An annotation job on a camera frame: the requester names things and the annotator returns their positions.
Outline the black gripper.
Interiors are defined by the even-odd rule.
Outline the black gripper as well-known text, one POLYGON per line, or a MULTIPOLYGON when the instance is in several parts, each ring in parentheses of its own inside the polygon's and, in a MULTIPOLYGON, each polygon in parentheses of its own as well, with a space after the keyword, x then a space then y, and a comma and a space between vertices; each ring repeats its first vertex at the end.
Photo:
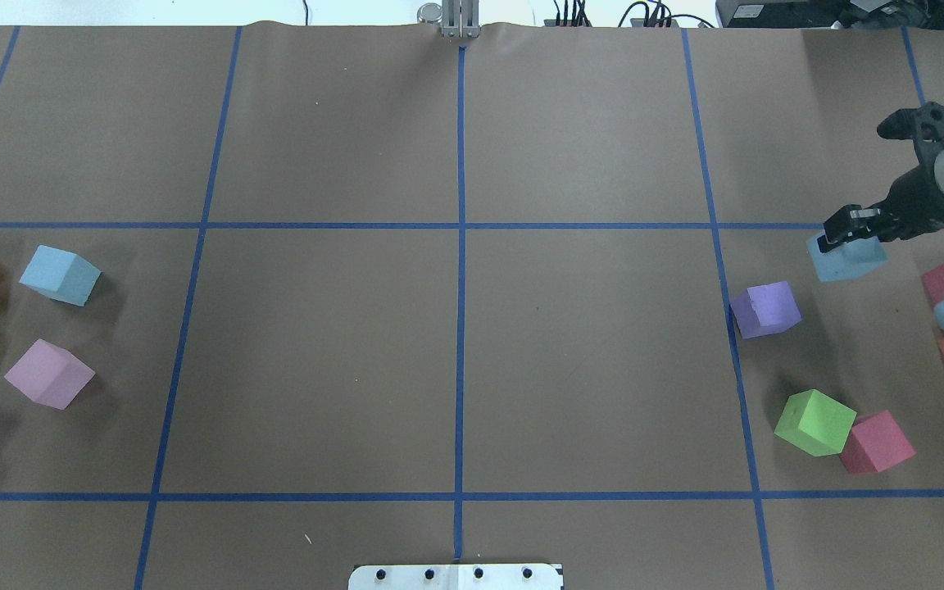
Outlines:
POLYGON ((917 166, 892 183, 878 206, 842 206, 823 228, 821 253, 859 239, 890 243, 917 238, 944 229, 944 195, 925 167, 917 166))

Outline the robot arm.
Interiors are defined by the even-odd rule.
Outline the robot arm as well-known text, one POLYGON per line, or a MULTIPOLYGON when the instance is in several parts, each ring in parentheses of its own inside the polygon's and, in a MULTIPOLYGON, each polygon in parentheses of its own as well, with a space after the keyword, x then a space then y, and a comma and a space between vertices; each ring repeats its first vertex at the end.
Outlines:
POLYGON ((884 139, 908 139, 917 164, 876 204, 847 204, 806 243, 824 283, 858 279, 887 261, 885 243, 944 230, 944 106, 928 102, 894 111, 878 125, 884 139))

